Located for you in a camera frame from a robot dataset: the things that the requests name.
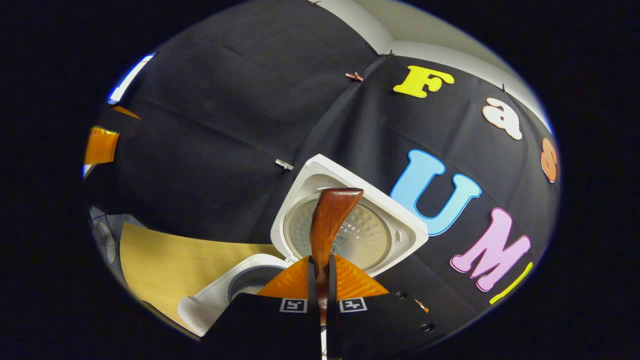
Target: letter m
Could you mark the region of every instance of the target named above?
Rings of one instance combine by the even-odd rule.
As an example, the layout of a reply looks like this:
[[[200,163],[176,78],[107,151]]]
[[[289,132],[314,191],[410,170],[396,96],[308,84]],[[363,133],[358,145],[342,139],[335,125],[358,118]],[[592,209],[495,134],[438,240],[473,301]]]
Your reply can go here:
[[[520,237],[508,248],[504,248],[513,219],[511,215],[500,208],[491,210],[491,224],[478,241],[462,255],[451,258],[451,266],[459,272],[468,272],[474,260],[482,256],[476,268],[471,273],[474,279],[486,272],[476,281],[476,286],[482,291],[489,291],[493,285],[531,248],[528,236]]]

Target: bolt hole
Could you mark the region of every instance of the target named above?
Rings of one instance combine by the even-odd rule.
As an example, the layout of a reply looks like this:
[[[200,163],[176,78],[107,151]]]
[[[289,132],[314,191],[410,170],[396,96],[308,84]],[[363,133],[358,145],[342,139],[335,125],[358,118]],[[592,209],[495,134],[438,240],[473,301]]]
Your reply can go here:
[[[433,325],[432,323],[426,323],[423,326],[420,327],[420,331],[422,332],[429,332],[432,331],[436,326]]]

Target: metal clip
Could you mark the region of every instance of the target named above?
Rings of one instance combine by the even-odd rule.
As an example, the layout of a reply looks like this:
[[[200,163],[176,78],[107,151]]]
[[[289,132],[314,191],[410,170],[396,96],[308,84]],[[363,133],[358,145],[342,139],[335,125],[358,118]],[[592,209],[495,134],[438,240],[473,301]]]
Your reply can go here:
[[[286,162],[280,159],[276,159],[276,164],[280,165],[281,167],[284,167],[285,170],[293,170],[293,166],[291,166],[290,164],[287,164]]]
[[[359,82],[362,82],[364,80],[362,76],[358,75],[357,71],[355,74],[346,73],[345,75],[347,76],[347,78],[358,80]]]

